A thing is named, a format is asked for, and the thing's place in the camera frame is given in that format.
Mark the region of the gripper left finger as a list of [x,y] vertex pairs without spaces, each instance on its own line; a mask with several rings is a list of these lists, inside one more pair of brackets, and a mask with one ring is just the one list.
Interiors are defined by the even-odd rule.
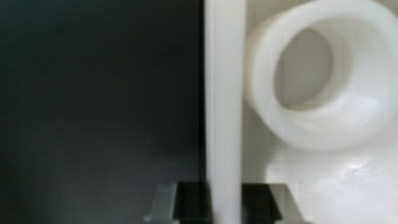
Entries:
[[212,224],[210,191],[203,182],[158,185],[142,224]]

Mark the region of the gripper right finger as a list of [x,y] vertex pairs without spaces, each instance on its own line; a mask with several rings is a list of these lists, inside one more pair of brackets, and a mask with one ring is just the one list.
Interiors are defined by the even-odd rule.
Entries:
[[242,186],[244,224],[311,224],[306,220],[288,186],[245,183]]

